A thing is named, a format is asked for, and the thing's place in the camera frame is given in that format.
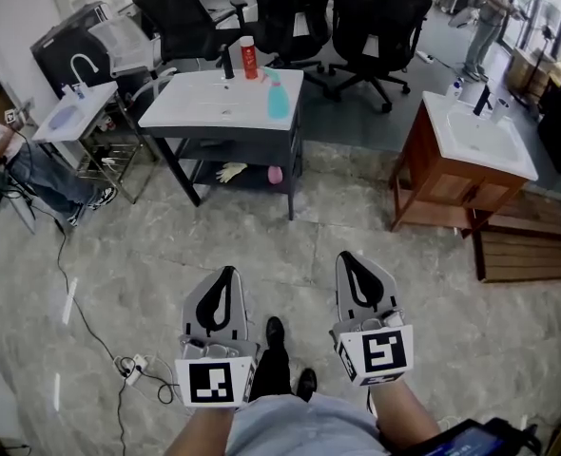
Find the white wall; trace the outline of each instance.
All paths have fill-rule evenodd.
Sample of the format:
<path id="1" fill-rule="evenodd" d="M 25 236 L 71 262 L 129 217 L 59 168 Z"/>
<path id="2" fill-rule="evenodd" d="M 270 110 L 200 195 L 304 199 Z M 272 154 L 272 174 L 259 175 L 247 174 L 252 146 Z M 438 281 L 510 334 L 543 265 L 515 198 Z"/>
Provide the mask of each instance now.
<path id="1" fill-rule="evenodd" d="M 54 0 L 0 0 L 0 80 L 12 99 L 35 99 L 36 122 L 46 118 L 58 99 L 29 48 L 60 22 Z"/>

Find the extension cord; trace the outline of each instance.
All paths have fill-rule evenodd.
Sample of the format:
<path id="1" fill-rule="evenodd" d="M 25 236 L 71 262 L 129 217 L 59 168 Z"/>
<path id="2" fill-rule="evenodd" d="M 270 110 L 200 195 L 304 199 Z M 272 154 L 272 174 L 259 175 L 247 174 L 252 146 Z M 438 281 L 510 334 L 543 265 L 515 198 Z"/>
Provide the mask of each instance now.
<path id="1" fill-rule="evenodd" d="M 126 384 L 131 387 L 141 378 L 141 372 L 144 371 L 148 365 L 147 360 L 145 360 L 140 354 L 135 354 L 132 361 L 133 367 L 129 368 L 130 370 L 132 369 L 132 372 L 126 378 Z"/>
<path id="2" fill-rule="evenodd" d="M 433 56 L 431 54 L 427 54 L 426 52 L 423 52 L 421 50 L 417 50 L 416 51 L 417 57 L 419 57 L 422 61 L 424 61 L 426 64 L 430 64 L 433 61 Z"/>

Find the black chair backrest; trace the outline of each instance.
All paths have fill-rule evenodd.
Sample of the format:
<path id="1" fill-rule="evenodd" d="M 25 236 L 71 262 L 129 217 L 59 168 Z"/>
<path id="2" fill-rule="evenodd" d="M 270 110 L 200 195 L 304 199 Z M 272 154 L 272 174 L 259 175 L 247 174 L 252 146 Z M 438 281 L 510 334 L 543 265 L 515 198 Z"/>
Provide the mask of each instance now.
<path id="1" fill-rule="evenodd" d="M 215 32 L 215 24 L 200 0 L 133 0 L 160 32 L 164 61 L 195 56 Z"/>
<path id="2" fill-rule="evenodd" d="M 295 15 L 304 12 L 310 32 L 309 38 L 321 47 L 329 40 L 325 20 L 329 0 L 257 0 L 258 22 L 263 28 L 267 48 L 280 55 L 291 48 Z"/>
<path id="3" fill-rule="evenodd" d="M 405 68 L 414 57 L 422 21 L 432 0 L 334 0 L 334 48 L 349 63 L 385 71 Z M 370 35 L 378 56 L 363 54 Z"/>

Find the man sitting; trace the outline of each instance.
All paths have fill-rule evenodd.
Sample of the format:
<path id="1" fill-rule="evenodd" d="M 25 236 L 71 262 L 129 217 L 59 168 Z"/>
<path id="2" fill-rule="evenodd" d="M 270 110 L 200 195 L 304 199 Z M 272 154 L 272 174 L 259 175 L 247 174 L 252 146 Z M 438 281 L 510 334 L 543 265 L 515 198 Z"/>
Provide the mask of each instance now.
<path id="1" fill-rule="evenodd" d="M 115 187 L 102 189 L 76 177 L 39 147 L 26 143 L 12 128 L 0 124 L 0 163 L 18 181 L 28 185 L 71 226 L 77 226 L 84 206 L 96 210 L 118 194 Z"/>

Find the jeans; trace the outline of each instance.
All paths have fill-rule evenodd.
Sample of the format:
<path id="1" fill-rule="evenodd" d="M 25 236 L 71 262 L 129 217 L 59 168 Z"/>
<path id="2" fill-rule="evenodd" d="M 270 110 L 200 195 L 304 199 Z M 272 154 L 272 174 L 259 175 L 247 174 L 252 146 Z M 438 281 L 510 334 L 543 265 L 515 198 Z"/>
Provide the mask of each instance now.
<path id="1" fill-rule="evenodd" d="M 291 393 L 290 379 L 289 355 L 284 346 L 264 351 L 258 369 L 255 370 L 249 402 L 265 395 Z"/>
<path id="2" fill-rule="evenodd" d="M 482 18 L 479 19 L 477 32 L 471 42 L 469 52 L 467 52 L 465 69 L 471 72 L 483 72 L 483 60 L 492 43 L 498 38 L 500 30 L 502 30 L 502 19 L 499 23 L 496 23 L 496 20 L 486 22 Z"/>
<path id="3" fill-rule="evenodd" d="M 78 212 L 80 204 L 93 203 L 103 192 L 93 182 L 76 177 L 33 143 L 24 143 L 7 168 L 17 181 L 28 185 L 66 219 Z"/>

